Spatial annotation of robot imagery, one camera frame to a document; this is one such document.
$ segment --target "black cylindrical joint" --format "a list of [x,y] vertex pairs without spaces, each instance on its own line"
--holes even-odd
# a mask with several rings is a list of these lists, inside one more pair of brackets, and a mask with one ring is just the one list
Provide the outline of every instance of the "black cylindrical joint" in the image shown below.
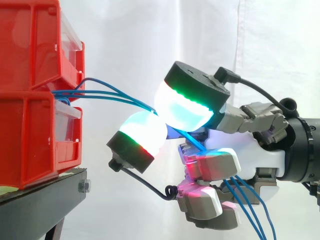
[[114,159],[120,158],[126,161],[140,173],[143,173],[155,159],[141,145],[122,131],[117,131],[106,145],[114,153]]
[[297,117],[287,121],[286,139],[292,144],[280,147],[285,150],[285,172],[278,179],[292,182],[320,180],[320,119]]
[[164,78],[166,84],[185,98],[218,112],[230,92],[217,79],[192,66],[176,61]]

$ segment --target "metal bolt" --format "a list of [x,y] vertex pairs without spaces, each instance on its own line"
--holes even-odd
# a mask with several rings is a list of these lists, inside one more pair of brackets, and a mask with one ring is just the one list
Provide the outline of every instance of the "metal bolt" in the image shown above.
[[86,179],[86,180],[82,180],[79,183],[79,192],[80,193],[89,193],[91,190],[91,180]]

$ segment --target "black cable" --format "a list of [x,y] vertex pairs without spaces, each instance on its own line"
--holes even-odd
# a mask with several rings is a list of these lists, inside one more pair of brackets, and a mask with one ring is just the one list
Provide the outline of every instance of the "black cable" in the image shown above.
[[263,90],[261,87],[255,85],[254,83],[245,80],[243,78],[238,79],[238,82],[246,85],[254,90],[256,90],[258,93],[265,96],[269,101],[271,101],[275,106],[277,106],[279,109],[282,110],[282,113],[285,117],[298,117],[299,114],[297,112],[297,103],[295,100],[291,98],[285,98],[281,100],[281,102],[278,102],[273,96],[271,96],[269,93],[267,93],[265,90]]
[[310,186],[306,182],[302,182],[302,185],[305,186],[308,191],[310,191]]
[[170,200],[175,200],[176,199],[176,196],[178,194],[177,186],[171,186],[171,185],[166,186],[165,190],[164,190],[165,191],[165,195],[164,195],[158,189],[156,189],[154,186],[152,186],[150,183],[148,183],[146,180],[144,180],[143,178],[139,177],[138,175],[136,175],[132,171],[126,169],[125,167],[121,167],[120,170],[124,171],[126,174],[130,175],[134,179],[138,180],[140,183],[142,183],[145,186],[147,186],[150,190],[155,192],[162,199],[164,199],[166,201],[170,201]]
[[240,75],[235,74],[234,72],[224,68],[219,67],[219,69],[214,74],[214,78],[217,79],[220,83],[225,85],[226,83],[238,84],[241,83],[246,85],[258,93],[265,96],[269,101],[271,101],[275,106],[282,110],[283,115],[286,118],[297,118],[299,114],[297,112],[297,103],[292,98],[284,98],[280,102],[278,102],[273,96],[263,90],[261,87],[255,85],[254,83],[241,78]]

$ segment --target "coiled black cable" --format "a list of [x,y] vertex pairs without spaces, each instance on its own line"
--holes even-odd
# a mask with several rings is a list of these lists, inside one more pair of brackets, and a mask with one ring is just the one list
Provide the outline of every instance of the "coiled black cable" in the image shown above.
[[165,191],[165,195],[164,195],[162,192],[160,192],[158,189],[156,189],[154,186],[152,186],[149,182],[147,182],[143,178],[139,177],[137,174],[130,171],[129,169],[127,169],[125,167],[121,167],[120,170],[122,170],[126,174],[130,175],[134,179],[138,180],[140,183],[142,183],[143,185],[148,187],[150,190],[152,190],[154,193],[156,193],[163,200],[170,201],[170,200],[176,199],[176,196],[178,194],[177,186],[172,186],[172,185],[166,186],[164,189],[164,191]]

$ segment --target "cable connector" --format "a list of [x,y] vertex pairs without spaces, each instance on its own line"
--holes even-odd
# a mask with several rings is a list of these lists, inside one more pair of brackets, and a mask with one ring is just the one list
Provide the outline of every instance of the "cable connector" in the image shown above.
[[123,165],[121,163],[118,163],[114,158],[112,158],[111,161],[109,162],[109,167],[113,171],[119,172],[121,170],[121,168],[123,167]]
[[230,71],[222,66],[216,71],[214,78],[223,85],[226,83],[237,84],[241,80],[241,77],[238,74],[235,74],[233,71]]

